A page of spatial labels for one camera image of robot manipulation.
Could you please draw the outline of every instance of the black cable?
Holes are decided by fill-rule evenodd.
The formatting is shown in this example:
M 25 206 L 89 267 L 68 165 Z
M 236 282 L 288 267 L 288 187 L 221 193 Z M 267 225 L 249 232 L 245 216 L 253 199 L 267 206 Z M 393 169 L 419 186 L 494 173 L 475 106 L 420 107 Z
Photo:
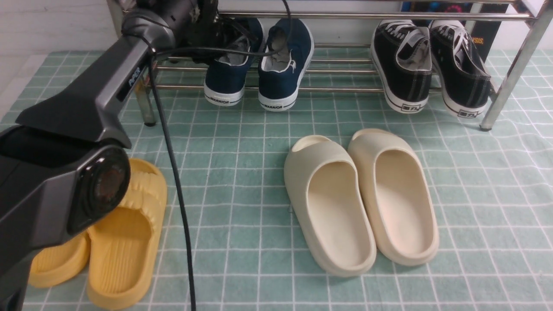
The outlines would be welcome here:
M 165 136 L 165 143 L 167 145 L 167 152 L 169 153 L 169 160 L 171 161 L 171 167 L 173 168 L 173 175 L 175 177 L 176 194 L 179 198 L 180 213 L 182 216 L 182 225 L 184 227 L 184 236 L 186 240 L 186 260 L 188 261 L 188 282 L 190 284 L 190 308 L 192 311 L 196 311 L 196 289 L 194 287 L 194 272 L 192 267 L 192 242 L 190 240 L 190 228 L 188 227 L 188 217 L 186 216 L 186 209 L 184 206 L 184 196 L 182 195 L 182 186 L 180 184 L 180 174 L 178 166 L 176 165 L 175 153 L 173 151 L 173 144 L 171 144 L 171 136 L 169 134 L 169 126 L 167 125 L 167 119 L 165 118 L 165 111 L 161 106 L 161 100 L 159 99 L 158 88 L 155 85 L 154 77 L 154 58 L 151 57 L 148 62 L 148 75 L 150 76 L 150 83 L 152 84 L 152 93 L 154 94 L 155 105 L 159 112 L 159 121 L 161 128 L 163 129 L 163 135 Z
M 155 53 L 154 55 L 155 55 L 156 58 L 158 58 L 158 57 L 167 56 L 167 55 L 171 55 L 171 54 L 186 53 L 186 52 L 191 52 L 191 51 L 212 51 L 212 52 L 223 52 L 223 53 L 227 53 L 227 54 L 236 54 L 236 55 L 244 55 L 244 56 L 258 56 L 258 57 L 265 57 L 265 56 L 275 55 L 275 54 L 281 52 L 282 50 L 284 50 L 284 48 L 286 48 L 286 46 L 288 45 L 288 41 L 290 39 L 290 36 L 292 34 L 292 28 L 293 28 L 292 13 L 290 11 L 290 7 L 288 6 L 288 2 L 286 0 L 282 0 L 282 3 L 284 3 L 284 7 L 286 8 L 286 15 L 288 16 L 288 21 L 290 22 L 289 23 L 290 29 L 288 31 L 288 35 L 286 36 L 286 41 L 278 49 L 275 49 L 275 50 L 270 51 L 270 52 L 259 53 L 259 52 L 239 51 L 239 50 L 226 49 L 226 48 L 211 48 L 211 47 L 206 47 L 206 46 L 200 46 L 200 47 L 187 46 L 185 48 L 176 48 L 176 49 L 159 51 L 159 52 Z
M 192 242 L 190 238 L 190 228 L 188 225 L 188 217 L 186 216 L 186 208 L 184 204 L 184 196 L 182 194 L 182 186 L 180 182 L 180 174 L 179 169 L 176 163 L 175 159 L 175 152 L 173 150 L 173 144 L 171 143 L 171 135 L 169 133 L 169 126 L 167 124 L 167 119 L 165 117 L 165 111 L 163 110 L 163 106 L 161 105 L 161 99 L 159 98 L 158 94 L 158 88 L 155 82 L 155 76 L 154 76 L 154 63 L 156 62 L 157 57 L 164 56 L 164 55 L 171 55 L 175 53 L 183 53 L 187 51 L 216 51 L 216 52 L 224 52 L 227 54 L 237 54 L 237 55 L 245 55 L 245 56 L 271 56 L 274 55 L 280 51 L 282 51 L 284 48 L 286 48 L 288 44 L 288 40 L 290 39 L 290 34 L 292 33 L 292 14 L 290 12 L 290 7 L 288 6 L 288 3 L 286 0 L 282 0 L 284 3 L 284 7 L 286 8 L 286 14 L 288 15 L 288 20 L 290 21 L 290 29 L 288 32 L 288 35 L 286 36 L 286 41 L 280 46 L 278 49 L 267 52 L 267 53 L 256 53 L 256 52 L 246 52 L 246 51 L 239 51 L 239 50 L 233 50 L 233 49 L 226 49 L 226 48 L 210 48 L 210 47 L 186 47 L 186 48 L 177 48 L 177 49 L 171 49 L 167 51 L 160 51 L 155 52 L 154 47 L 140 34 L 129 34 L 122 30 L 123 35 L 127 35 L 130 37 L 137 37 L 144 41 L 148 47 L 150 48 L 150 51 L 152 52 L 152 55 L 150 57 L 150 60 L 148 62 L 148 75 L 150 77 L 150 83 L 152 84 L 152 93 L 154 95 L 154 101 L 155 105 L 158 108 L 159 113 L 159 119 L 161 123 L 161 128 L 163 129 L 163 135 L 165 137 L 165 143 L 167 145 L 167 151 L 169 153 L 169 160 L 171 161 L 171 167 L 173 169 L 173 175 L 175 178 L 175 186 L 176 186 L 176 193 L 177 197 L 179 199 L 179 207 L 180 212 L 182 216 L 182 225 L 184 227 L 184 236 L 186 241 L 186 260 L 188 265 L 188 281 L 189 281 L 189 288 L 190 288 L 190 308 L 191 311 L 196 311 L 196 288 L 194 286 L 194 267 L 192 265 Z M 151 23 L 160 25 L 164 28 L 169 28 L 165 25 L 162 25 L 161 23 L 158 23 L 152 19 L 144 18 L 144 20 L 147 20 Z

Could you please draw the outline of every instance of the grid pattern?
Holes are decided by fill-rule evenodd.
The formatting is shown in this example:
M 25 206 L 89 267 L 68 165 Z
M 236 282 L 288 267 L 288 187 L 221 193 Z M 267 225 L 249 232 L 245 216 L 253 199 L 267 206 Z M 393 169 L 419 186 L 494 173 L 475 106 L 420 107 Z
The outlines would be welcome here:
M 48 56 L 0 123 L 67 85 L 100 53 Z M 368 57 L 324 49 L 316 57 Z M 493 51 L 495 79 L 515 51 Z M 340 65 L 319 65 L 337 67 Z M 248 78 L 255 82 L 255 75 Z M 202 83 L 164 72 L 163 81 Z M 375 86 L 377 76 L 306 75 L 305 85 Z M 381 94 L 300 93 L 292 110 L 269 113 L 255 92 L 231 108 L 201 92 L 162 91 L 190 219 L 198 310 L 503 311 L 553 310 L 553 51 L 538 50 L 491 132 L 460 122 L 440 94 L 415 115 L 392 111 Z M 155 163 L 169 184 L 149 293 L 131 310 L 189 310 L 182 222 L 161 127 L 142 124 L 135 99 L 121 113 L 129 154 Z M 404 138 L 422 161 L 441 244 L 436 258 L 404 267 L 378 255 L 362 277 L 336 278 L 315 263 L 283 182 L 299 138 L 321 134 L 346 146 L 361 128 Z M 87 271 L 51 289 L 29 287 L 25 310 L 96 310 Z

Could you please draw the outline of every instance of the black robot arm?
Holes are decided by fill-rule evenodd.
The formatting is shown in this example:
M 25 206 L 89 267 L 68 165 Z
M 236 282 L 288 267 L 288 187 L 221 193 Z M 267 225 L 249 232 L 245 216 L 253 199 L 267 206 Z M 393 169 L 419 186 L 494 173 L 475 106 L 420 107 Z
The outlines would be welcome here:
M 34 256 L 61 245 L 121 201 L 131 142 L 118 114 L 153 50 L 198 38 L 217 1 L 138 1 L 123 34 L 64 91 L 0 133 L 0 311 L 22 309 Z M 201 9 L 207 7 L 202 19 Z

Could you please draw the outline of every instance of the slipper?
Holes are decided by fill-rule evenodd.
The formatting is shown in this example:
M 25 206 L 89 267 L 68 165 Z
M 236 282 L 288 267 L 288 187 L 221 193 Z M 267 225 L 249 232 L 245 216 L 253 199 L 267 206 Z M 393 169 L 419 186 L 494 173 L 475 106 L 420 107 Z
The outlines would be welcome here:
M 378 249 L 405 266 L 429 262 L 439 245 L 438 225 L 422 165 L 401 138 L 381 129 L 353 135 L 348 152 Z
M 86 232 L 63 245 L 45 248 L 33 259 L 29 284 L 37 288 L 61 284 L 85 268 L 89 255 L 90 240 Z
M 91 239 L 87 293 L 104 309 L 139 302 L 150 287 L 167 204 L 167 183 L 158 168 L 130 159 L 125 197 L 104 219 L 88 228 Z
M 377 249 L 357 169 L 346 150 L 324 136 L 307 136 L 290 150 L 284 183 L 315 261 L 340 277 L 369 270 Z

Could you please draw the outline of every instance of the shoe rack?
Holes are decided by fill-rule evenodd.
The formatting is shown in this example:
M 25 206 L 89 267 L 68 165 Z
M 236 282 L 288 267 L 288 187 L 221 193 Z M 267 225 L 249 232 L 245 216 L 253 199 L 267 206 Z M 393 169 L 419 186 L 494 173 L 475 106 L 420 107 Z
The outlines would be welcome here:
M 442 0 L 420 0 L 420 1 L 438 1 Z M 500 3 L 509 4 L 516 13 L 435 13 L 435 12 L 397 12 L 397 13 L 332 13 L 332 12 L 293 12 L 293 18 L 301 19 L 431 19 L 431 20 L 485 20 L 485 21 L 519 21 L 523 22 L 528 28 L 528 34 L 520 46 L 513 63 L 511 64 L 505 78 L 500 85 L 496 85 L 492 79 L 492 89 L 490 98 L 492 100 L 480 129 L 489 131 L 492 129 L 501 110 L 505 106 L 513 88 L 517 84 L 523 70 L 526 68 L 531 56 L 536 50 L 542 36 L 553 19 L 553 0 L 544 0 L 541 8 L 536 11 L 528 3 L 528 0 L 448 0 L 444 2 L 470 2 L 470 3 Z M 286 18 L 284 12 L 246 12 L 246 11 L 223 11 L 222 14 L 229 17 L 255 17 L 255 18 Z M 319 43 L 315 44 L 315 48 L 369 48 L 368 44 L 336 44 L 336 43 Z M 183 61 L 184 58 L 173 57 L 170 61 Z M 312 64 L 342 64 L 344 69 L 307 69 L 307 74 L 358 74 L 358 75 L 375 75 L 376 70 L 373 69 L 350 69 L 346 68 L 349 64 L 371 64 L 371 59 L 330 59 L 330 58 L 313 58 Z M 203 72 L 207 67 L 201 65 L 182 65 L 182 62 L 172 66 L 160 64 L 158 71 L 180 71 L 180 72 Z M 203 90 L 203 85 L 189 84 L 168 84 L 164 83 L 163 79 L 158 81 L 158 89 L 160 90 Z M 256 90 L 255 85 L 247 85 L 246 90 Z M 383 92 L 381 88 L 368 87 L 301 87 L 302 92 L 359 92 L 359 93 L 379 93 Z M 431 92 L 439 92 L 439 88 L 431 89 Z M 147 125 L 152 125 L 153 111 L 147 92 L 147 83 L 139 84 L 136 90 L 137 98 L 139 98 L 140 110 L 144 116 L 144 122 Z

